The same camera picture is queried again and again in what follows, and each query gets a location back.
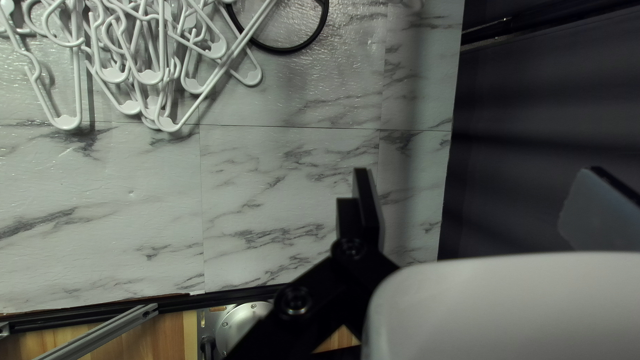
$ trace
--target white rounded cover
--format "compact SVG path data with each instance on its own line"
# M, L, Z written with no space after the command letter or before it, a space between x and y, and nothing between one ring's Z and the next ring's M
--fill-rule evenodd
M410 266L369 304L366 360L640 359L640 253Z

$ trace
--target black rubber ring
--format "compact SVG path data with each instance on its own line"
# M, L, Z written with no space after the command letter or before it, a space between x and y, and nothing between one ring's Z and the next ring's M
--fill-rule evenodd
M324 29L324 25L326 24L326 19L329 16L329 0L317 0L317 1L319 1L322 4L322 13L320 14L320 21L318 22L318 26L316 27L316 30L314 31L314 33L311 34L311 36L305 41L301 42L298 45L294 45L290 47L270 46L258 41L254 37L251 37L249 42L251 42L251 44L253 44L255 47L261 50L267 51L269 53L274 53L274 54L291 54L306 48L313 41L315 41L316 38L320 35L322 30ZM240 21L236 16L236 12L234 11L233 5L227 4L226 8L227 8L227 13L229 14L229 17L231 18L231 21L236 26L236 29L238 29L238 32L242 33L244 31L244 27L242 26L242 24L240 24Z

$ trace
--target dark gray wall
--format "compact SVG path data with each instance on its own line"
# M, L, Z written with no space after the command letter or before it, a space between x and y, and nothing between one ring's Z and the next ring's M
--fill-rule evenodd
M504 19L547 1L549 0L467 0L465 1L463 29L471 29Z
M638 34L629 9L461 55L440 258L571 249L582 167L640 189Z

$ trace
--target wooden floor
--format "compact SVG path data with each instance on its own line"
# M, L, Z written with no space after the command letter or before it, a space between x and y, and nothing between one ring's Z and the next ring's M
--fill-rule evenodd
M9 335L0 340L0 360L32 360L100 325L78 325ZM359 344L345 326L315 352ZM82 360L197 360L196 311L161 314L115 338Z

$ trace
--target marble-pattern surface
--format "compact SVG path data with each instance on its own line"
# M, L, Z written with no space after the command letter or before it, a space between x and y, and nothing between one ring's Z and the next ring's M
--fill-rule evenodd
M282 2L260 35L270 44L317 19L314 2ZM174 135L119 114L95 83L83 85L84 128L53 128L25 58L0 38L0 313L290 281L327 254L355 166L376 175L387 255L435 260L462 5L332 0L314 44L254 48L262 83L223 78L189 121L199 125ZM68 52L27 41L69 113ZM198 78L212 69L201 62Z
M385 254L398 265L438 256L448 131L380 131L377 189Z
M312 4L309 0L283 3L299 3L303 9ZM290 55L254 50L264 71L260 86L248 88L235 79L222 81L223 89L219 86L212 100L201 106L200 123L378 128L387 4L379 0L331 0L330 6L323 32L308 48ZM300 17L300 13L298 10L293 15ZM251 14L249 10L239 11L239 18L246 24ZM282 16L287 15L290 13L283 10ZM279 45L278 39L291 37L292 33L312 31L318 18L319 10L309 12L302 19L284 22L283 30L260 39ZM221 28L224 30L228 34L228 27ZM211 61L200 64L201 83L213 72L212 66Z
M203 127L207 291L293 280L335 240L353 167L374 173L378 131Z
M380 128L451 130L462 4L389 0Z
M0 124L0 311L204 290L198 128Z

